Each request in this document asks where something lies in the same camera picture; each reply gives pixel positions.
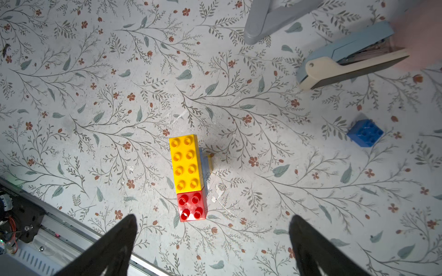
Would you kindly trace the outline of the yellow long lego brick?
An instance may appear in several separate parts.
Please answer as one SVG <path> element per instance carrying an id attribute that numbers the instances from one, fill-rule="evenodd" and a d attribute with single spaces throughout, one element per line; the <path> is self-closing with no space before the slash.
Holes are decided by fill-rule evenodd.
<path id="1" fill-rule="evenodd" d="M 169 139 L 176 193 L 200 191 L 204 187 L 196 135 Z"/>

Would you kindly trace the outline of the small yellow lego brick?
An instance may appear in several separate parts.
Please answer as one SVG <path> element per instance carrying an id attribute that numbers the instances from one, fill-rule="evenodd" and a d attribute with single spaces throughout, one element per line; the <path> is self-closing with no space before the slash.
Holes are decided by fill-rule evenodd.
<path id="1" fill-rule="evenodd" d="M 210 172 L 213 172 L 213 163 L 212 163 L 212 157 L 210 155 L 207 156 L 208 160 L 208 168 Z"/>

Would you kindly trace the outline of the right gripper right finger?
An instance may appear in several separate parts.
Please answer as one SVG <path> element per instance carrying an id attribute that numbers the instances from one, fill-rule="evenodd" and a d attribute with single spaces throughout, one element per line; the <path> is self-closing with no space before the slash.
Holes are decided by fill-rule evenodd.
<path id="1" fill-rule="evenodd" d="M 320 276 L 321 273 L 328 276 L 368 275 L 298 215 L 290 221 L 289 236 L 301 276 Z"/>

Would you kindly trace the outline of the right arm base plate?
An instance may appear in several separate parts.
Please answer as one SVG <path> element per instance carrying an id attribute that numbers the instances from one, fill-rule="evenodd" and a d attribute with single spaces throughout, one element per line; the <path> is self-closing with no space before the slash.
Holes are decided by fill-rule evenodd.
<path id="1" fill-rule="evenodd" d="M 1 185 L 1 245 L 17 254 L 19 242 L 30 243 L 46 215 L 41 201 L 26 191 Z"/>

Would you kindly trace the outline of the long light blue lego brick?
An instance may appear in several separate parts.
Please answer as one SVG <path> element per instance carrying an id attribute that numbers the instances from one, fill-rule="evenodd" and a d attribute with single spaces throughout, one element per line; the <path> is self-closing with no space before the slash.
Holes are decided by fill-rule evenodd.
<path id="1" fill-rule="evenodd" d="M 204 187 L 207 188 L 208 187 L 208 180 L 211 175 L 211 172 L 209 171 L 209 168 L 208 168 L 208 160 L 207 160 L 208 155 L 206 155 L 203 152 L 203 149 L 201 147 L 199 148 L 199 154 L 201 157 L 201 166 L 202 166 Z"/>

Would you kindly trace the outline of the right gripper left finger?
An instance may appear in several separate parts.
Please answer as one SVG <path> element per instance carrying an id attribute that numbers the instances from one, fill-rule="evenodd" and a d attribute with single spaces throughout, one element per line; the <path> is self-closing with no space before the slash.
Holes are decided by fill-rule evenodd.
<path id="1" fill-rule="evenodd" d="M 135 215 L 126 216 L 57 275 L 126 276 L 137 230 Z"/>

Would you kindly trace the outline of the red lego brick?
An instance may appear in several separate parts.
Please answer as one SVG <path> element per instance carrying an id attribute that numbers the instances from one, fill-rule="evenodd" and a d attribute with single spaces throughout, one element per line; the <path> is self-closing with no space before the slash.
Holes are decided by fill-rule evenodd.
<path id="1" fill-rule="evenodd" d="M 181 222 L 205 220 L 208 213 L 207 189 L 177 195 Z"/>

